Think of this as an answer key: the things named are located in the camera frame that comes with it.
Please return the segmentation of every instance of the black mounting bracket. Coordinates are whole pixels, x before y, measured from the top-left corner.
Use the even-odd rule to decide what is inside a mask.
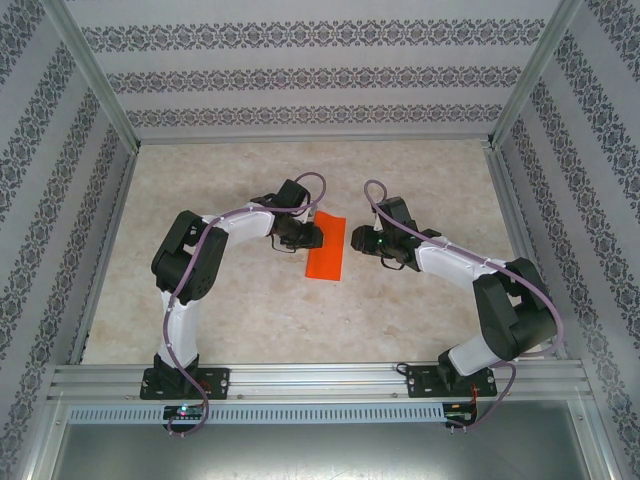
[[[496,380],[490,368],[461,377],[450,387],[442,381],[437,365],[408,365],[401,373],[407,377],[409,398],[471,397],[474,386],[478,397],[495,397],[498,394]]]
[[[204,388],[209,400],[227,399],[231,370],[198,367],[198,358],[185,370]],[[153,368],[147,368],[142,376],[140,398],[142,400],[199,400],[202,396],[177,369],[169,367],[156,354]]]

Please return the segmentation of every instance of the orange foam piece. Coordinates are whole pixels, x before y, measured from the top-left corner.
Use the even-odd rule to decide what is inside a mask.
[[[305,275],[309,278],[339,282],[342,277],[342,254],[347,219],[316,212],[313,222],[320,227],[324,238],[321,248],[309,250]]]

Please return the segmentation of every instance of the marble floor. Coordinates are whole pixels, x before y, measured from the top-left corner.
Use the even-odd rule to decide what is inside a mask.
[[[201,308],[201,362],[435,360],[478,332],[471,291],[386,270],[349,242],[373,221],[362,187],[376,178],[406,200],[420,229],[512,259],[479,141],[144,146],[84,363],[152,361],[163,311],[150,264],[180,211],[223,213],[308,170],[328,182],[321,210],[347,218],[342,280],[306,278],[308,252],[275,252],[268,238],[227,250]],[[316,180],[304,182],[318,193]]]

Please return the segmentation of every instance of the damask pattern wall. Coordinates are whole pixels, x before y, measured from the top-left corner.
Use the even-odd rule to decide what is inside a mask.
[[[491,132],[557,0],[71,0],[144,140]]]
[[[623,478],[640,478],[639,7],[580,7],[502,149]]]
[[[0,5],[0,479],[69,359],[131,156],[34,0]]]

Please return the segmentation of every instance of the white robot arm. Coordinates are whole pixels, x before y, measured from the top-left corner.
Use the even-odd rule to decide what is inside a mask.
[[[396,222],[418,231],[402,198],[385,199],[377,206]],[[391,268],[385,260],[393,259],[400,264],[396,270],[407,266],[417,272],[438,275],[474,292],[481,333],[438,358],[438,373],[447,386],[452,387],[460,379],[501,360],[513,360],[556,334],[553,316],[540,299],[487,266],[491,263],[504,267],[546,293],[538,272],[529,260],[519,258],[505,262],[491,259],[480,263],[459,253],[463,249],[439,232],[427,229],[421,233],[433,238],[437,245],[422,242],[376,215],[375,225],[364,225],[354,230],[351,246],[364,254],[380,257],[385,267]],[[510,297],[519,298],[520,302],[512,305]]]
[[[273,213],[262,208],[302,208],[305,199],[308,202],[309,198],[310,194],[304,187],[287,180],[277,194],[251,200],[241,209],[246,210],[243,213],[227,218],[214,215],[201,217],[186,210],[178,215],[151,264],[165,311],[169,309],[170,299],[192,260],[192,254],[185,247],[195,246],[207,224],[217,219],[215,226],[201,242],[191,274],[169,312],[167,336],[171,342],[170,348],[178,364],[185,370],[189,372],[198,368],[196,337],[200,300],[213,286],[226,248],[269,235],[279,236],[280,244],[291,250],[322,246],[322,231],[308,221],[308,209],[294,214]],[[160,377],[160,384],[164,385],[163,391],[170,390],[179,395],[180,392],[186,394],[191,388],[178,371],[164,341],[154,358],[154,369]]]

